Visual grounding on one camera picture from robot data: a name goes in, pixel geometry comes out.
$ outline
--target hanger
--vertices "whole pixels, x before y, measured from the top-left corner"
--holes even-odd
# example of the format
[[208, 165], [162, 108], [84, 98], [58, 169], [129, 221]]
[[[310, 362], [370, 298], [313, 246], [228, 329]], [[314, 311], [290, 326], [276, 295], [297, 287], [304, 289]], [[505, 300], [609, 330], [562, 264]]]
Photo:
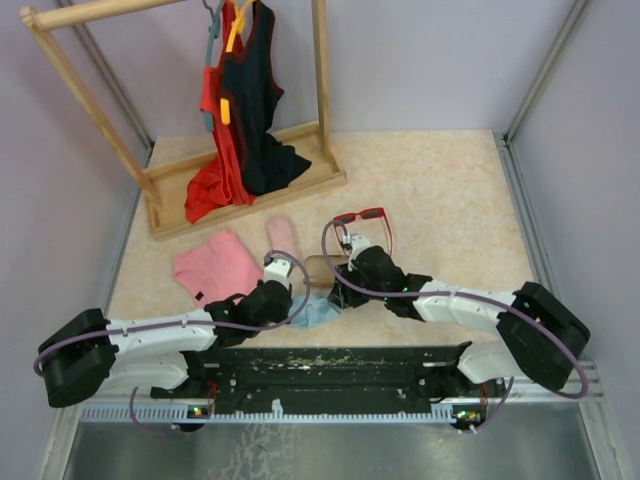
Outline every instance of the hanger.
[[[231, 26], [231, 32], [229, 33], [229, 40], [227, 40], [227, 46], [225, 48], [226, 53], [230, 53], [233, 51], [233, 43], [235, 42], [236, 35], [238, 32], [242, 32], [245, 24], [245, 12], [247, 11], [247, 7], [257, 0], [247, 0], [240, 11], [237, 10], [237, 5], [235, 4], [235, 0], [232, 0], [234, 7], [236, 7], [236, 19], [233, 21], [233, 25]], [[229, 125], [231, 123], [231, 113], [229, 111], [229, 100], [226, 98], [220, 97], [220, 116], [222, 117], [222, 123], [225, 125]]]
[[[204, 65], [205, 67], [211, 66], [211, 56], [213, 55], [213, 42], [216, 38], [220, 36], [221, 30], [221, 22], [220, 22], [220, 12], [222, 12], [222, 6], [224, 5], [225, 0], [221, 0], [218, 4], [218, 8], [214, 11], [213, 8], [209, 6], [207, 0], [202, 0], [202, 5], [204, 8], [209, 10], [209, 14], [211, 14], [211, 26], [209, 27], [209, 40], [207, 43], [207, 56], [205, 58]], [[211, 112], [204, 112], [204, 128], [207, 129], [207, 132], [213, 132], [213, 116]]]

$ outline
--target beige tabletop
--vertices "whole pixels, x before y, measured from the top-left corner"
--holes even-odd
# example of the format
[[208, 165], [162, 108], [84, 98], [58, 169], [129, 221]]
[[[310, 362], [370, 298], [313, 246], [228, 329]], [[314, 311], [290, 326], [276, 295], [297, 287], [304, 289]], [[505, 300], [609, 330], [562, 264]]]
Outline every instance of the beige tabletop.
[[[160, 137], [151, 164], [212, 146], [208, 135]], [[321, 253], [322, 228], [335, 215], [383, 206], [394, 232], [393, 259], [405, 272], [490, 290], [513, 290], [532, 278], [490, 131], [342, 133], [334, 135], [334, 148], [347, 170], [346, 186], [174, 239], [153, 240], [145, 206], [138, 205], [109, 316], [144, 319], [197, 308], [173, 279], [173, 258], [229, 228], [261, 259], [270, 248], [266, 221], [278, 214], [293, 222], [303, 258]], [[350, 230], [386, 244], [380, 220], [359, 221]], [[335, 238], [329, 249], [340, 252]], [[301, 279], [299, 273], [292, 276], [295, 293], [303, 292]], [[397, 318], [382, 303], [370, 302], [323, 326], [262, 332], [243, 346], [445, 345], [485, 339], [486, 334], [455, 325]]]

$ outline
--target white wall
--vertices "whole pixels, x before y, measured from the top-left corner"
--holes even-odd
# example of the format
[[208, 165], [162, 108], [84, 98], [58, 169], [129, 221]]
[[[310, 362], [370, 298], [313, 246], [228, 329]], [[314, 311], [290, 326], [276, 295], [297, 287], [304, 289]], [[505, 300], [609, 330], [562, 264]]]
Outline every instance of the white wall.
[[[134, 183], [19, 18], [0, 3], [0, 478], [34, 478], [53, 410], [38, 345], [103, 301]], [[53, 8], [45, 0], [32, 2]], [[70, 33], [89, 84], [107, 98]], [[140, 154], [133, 136], [125, 137]]]
[[[276, 126], [316, 119], [311, 0], [266, 4], [286, 92]], [[571, 4], [327, 0], [332, 128], [506, 131]], [[90, 24], [152, 135], [204, 132], [208, 24], [199, 0]]]
[[640, 477], [640, 2], [594, 1], [516, 142], [563, 299]]

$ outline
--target yellow hanger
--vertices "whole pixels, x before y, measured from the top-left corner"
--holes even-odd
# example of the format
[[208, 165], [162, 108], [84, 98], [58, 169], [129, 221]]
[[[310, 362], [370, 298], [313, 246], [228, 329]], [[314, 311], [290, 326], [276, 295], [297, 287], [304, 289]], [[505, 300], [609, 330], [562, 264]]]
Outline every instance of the yellow hanger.
[[[233, 21], [231, 25], [231, 32], [229, 33], [229, 40], [227, 41], [227, 47], [225, 48], [226, 53], [230, 53], [233, 51], [233, 43], [236, 39], [236, 35], [238, 31], [242, 32], [245, 24], [245, 12], [247, 11], [247, 7], [251, 5], [256, 0], [247, 0], [242, 8], [238, 11], [238, 5], [235, 0], [231, 0], [233, 6], [236, 10], [236, 19]], [[229, 110], [229, 100], [226, 98], [220, 98], [220, 117], [222, 118], [222, 123], [225, 125], [229, 125], [231, 123], [231, 112]]]

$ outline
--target brown object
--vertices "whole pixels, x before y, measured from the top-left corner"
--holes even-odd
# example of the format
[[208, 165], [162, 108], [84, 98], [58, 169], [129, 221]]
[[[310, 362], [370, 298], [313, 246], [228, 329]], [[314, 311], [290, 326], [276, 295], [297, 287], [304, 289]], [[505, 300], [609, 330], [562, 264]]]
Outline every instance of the brown object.
[[33, 7], [24, 7], [20, 10], [22, 22], [144, 193], [149, 227], [153, 237], [161, 239], [177, 236], [196, 228], [231, 220], [258, 209], [282, 205], [345, 184], [347, 175], [342, 163], [335, 156], [329, 135], [326, 4], [325, 0], [311, 0], [319, 121], [274, 133], [278, 140], [293, 145], [299, 155], [310, 160], [311, 167], [291, 182], [289, 187], [258, 197], [251, 207], [229, 205], [210, 212], [195, 225], [191, 225], [186, 220], [184, 202], [187, 184], [203, 166], [213, 159], [215, 149], [205, 155], [178, 159], [168, 165], [146, 169], [140, 167], [78, 71], [50, 33], [50, 30], [56, 28], [178, 1], [94, 0], [42, 13], [38, 13]]
[[[335, 267], [336, 265], [343, 265], [349, 261], [347, 255], [329, 255], [331, 263]], [[304, 267], [309, 273], [311, 278], [312, 287], [332, 287], [336, 277], [329, 269], [327, 262], [322, 255], [311, 255], [304, 260]]]

